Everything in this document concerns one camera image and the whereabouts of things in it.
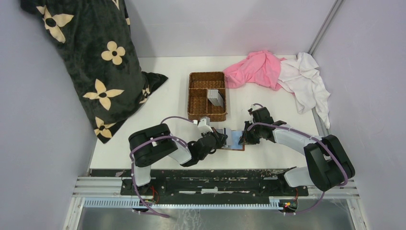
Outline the brown leather card holder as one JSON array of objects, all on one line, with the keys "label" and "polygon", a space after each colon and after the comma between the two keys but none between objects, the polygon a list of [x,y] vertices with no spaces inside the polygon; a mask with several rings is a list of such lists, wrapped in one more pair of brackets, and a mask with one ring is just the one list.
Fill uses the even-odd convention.
[{"label": "brown leather card holder", "polygon": [[242,130],[231,130],[229,128],[216,129],[220,134],[227,136],[226,143],[222,146],[222,150],[244,151],[245,145],[239,144],[242,137]]}]

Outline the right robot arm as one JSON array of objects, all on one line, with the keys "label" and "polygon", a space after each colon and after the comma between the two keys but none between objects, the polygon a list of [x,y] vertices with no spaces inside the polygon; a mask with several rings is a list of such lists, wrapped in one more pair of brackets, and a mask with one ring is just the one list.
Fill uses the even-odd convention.
[{"label": "right robot arm", "polygon": [[336,136],[314,136],[299,131],[284,121],[275,121],[268,109],[259,104],[253,104],[248,113],[251,119],[245,121],[241,144],[256,145],[267,140],[289,147],[306,159],[305,167],[282,173],[282,179],[276,183],[281,195],[288,196],[299,186],[315,186],[326,192],[345,186],[355,176],[355,168]]}]

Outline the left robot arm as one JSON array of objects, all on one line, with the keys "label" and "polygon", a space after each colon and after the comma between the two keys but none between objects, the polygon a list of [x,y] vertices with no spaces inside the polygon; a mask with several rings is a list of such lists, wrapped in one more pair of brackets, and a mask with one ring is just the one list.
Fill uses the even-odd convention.
[{"label": "left robot arm", "polygon": [[151,188],[151,166],[169,156],[183,167],[202,161],[226,145],[228,136],[214,128],[201,128],[202,137],[186,143],[174,136],[167,124],[159,124],[133,133],[129,138],[132,162],[132,188],[145,195]]}]

